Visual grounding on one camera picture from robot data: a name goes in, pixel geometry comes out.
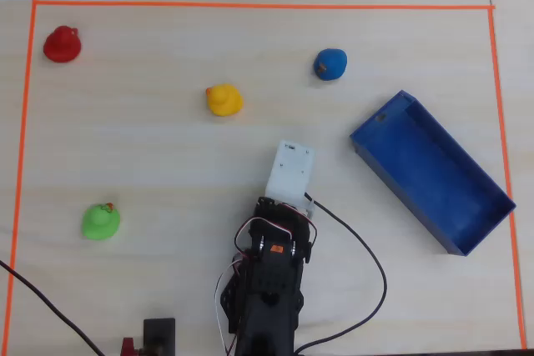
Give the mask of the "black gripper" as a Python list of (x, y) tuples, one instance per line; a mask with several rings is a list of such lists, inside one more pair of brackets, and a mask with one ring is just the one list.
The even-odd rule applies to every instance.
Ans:
[(267, 197), (258, 198), (254, 207), (254, 216), (264, 218), (291, 232), (314, 227), (311, 220), (295, 207), (286, 203), (277, 203)]

